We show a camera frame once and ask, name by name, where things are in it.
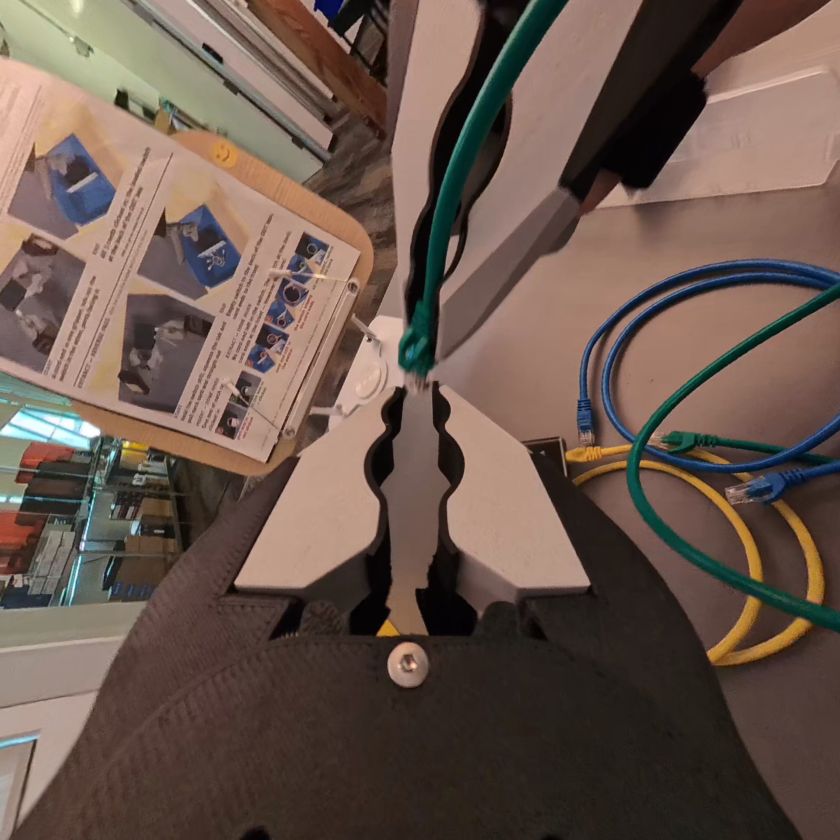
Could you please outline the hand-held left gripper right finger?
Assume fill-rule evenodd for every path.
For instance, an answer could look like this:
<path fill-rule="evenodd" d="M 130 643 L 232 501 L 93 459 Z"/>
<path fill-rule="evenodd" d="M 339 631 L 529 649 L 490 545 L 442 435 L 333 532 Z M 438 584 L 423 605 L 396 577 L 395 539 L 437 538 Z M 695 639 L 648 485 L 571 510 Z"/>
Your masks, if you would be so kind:
<path fill-rule="evenodd" d="M 438 468 L 449 482 L 438 545 L 464 599 L 586 592 L 590 579 L 526 446 L 446 385 L 433 387 Z"/>

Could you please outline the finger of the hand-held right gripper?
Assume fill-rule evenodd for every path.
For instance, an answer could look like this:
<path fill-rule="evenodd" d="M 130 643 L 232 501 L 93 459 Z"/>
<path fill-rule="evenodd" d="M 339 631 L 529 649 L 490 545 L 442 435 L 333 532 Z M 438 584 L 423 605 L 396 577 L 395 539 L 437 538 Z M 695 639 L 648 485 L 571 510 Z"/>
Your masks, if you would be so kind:
<path fill-rule="evenodd" d="M 580 202 L 561 176 L 642 4 L 568 2 L 514 84 L 498 168 L 469 211 L 464 247 L 440 288 L 438 358 L 569 240 Z"/>
<path fill-rule="evenodd" d="M 397 2 L 388 118 L 405 326 L 424 296 L 429 236 L 455 143 L 519 18 L 518 2 Z"/>

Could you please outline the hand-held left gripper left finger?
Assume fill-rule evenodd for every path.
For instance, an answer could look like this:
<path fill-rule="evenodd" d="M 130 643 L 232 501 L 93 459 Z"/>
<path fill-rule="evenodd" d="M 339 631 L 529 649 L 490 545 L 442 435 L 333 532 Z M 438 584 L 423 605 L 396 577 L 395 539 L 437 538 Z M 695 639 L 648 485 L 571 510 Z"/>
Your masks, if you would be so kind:
<path fill-rule="evenodd" d="M 387 530 L 382 482 L 404 389 L 387 389 L 302 451 L 248 557 L 237 592 L 367 597 Z"/>

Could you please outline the black ethernet splitter box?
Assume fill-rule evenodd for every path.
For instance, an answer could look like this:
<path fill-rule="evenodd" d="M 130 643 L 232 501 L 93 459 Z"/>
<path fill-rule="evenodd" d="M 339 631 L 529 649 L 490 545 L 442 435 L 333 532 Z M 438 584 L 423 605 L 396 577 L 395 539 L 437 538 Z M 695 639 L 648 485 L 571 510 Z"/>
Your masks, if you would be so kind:
<path fill-rule="evenodd" d="M 554 463 L 563 476 L 569 477 L 566 444 L 562 437 L 540 437 L 522 441 L 532 455 L 544 457 Z"/>

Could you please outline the person's right hand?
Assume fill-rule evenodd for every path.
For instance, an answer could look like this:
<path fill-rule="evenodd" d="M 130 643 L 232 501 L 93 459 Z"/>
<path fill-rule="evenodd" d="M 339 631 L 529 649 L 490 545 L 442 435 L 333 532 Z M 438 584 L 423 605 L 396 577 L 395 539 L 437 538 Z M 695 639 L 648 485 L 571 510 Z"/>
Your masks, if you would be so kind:
<path fill-rule="evenodd" d="M 707 78 L 732 57 L 742 55 L 793 28 L 815 14 L 827 1 L 744 1 L 731 20 L 693 66 Z"/>

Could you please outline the white poster stand base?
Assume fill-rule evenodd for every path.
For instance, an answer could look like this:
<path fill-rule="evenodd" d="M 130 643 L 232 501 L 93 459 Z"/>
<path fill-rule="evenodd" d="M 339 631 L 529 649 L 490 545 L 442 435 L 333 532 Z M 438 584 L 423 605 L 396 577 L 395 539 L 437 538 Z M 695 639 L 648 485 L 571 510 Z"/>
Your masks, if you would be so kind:
<path fill-rule="evenodd" d="M 364 324 L 352 316 L 351 322 L 364 337 L 333 405 L 329 431 L 383 392 L 404 385 L 404 371 L 397 358 L 404 331 L 403 320 L 377 316 L 370 324 Z"/>

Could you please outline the red storage crate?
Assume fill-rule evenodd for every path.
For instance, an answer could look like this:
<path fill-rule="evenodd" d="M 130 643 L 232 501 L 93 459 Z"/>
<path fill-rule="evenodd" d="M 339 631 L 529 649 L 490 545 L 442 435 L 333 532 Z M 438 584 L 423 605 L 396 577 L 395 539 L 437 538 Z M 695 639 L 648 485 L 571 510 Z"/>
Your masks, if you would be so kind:
<path fill-rule="evenodd" d="M 42 464 L 69 463 L 75 453 L 74 448 L 61 444 L 32 442 L 20 457 L 14 483 L 26 485 L 35 477 Z"/>

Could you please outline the printed instruction poster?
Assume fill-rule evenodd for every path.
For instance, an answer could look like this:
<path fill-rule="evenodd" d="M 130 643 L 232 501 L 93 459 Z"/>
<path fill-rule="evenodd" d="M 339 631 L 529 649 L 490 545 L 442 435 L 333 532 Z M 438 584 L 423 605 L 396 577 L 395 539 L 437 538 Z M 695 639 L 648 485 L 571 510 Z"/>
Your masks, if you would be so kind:
<path fill-rule="evenodd" d="M 360 251 L 9 58 L 1 112 L 2 372 L 266 463 Z"/>

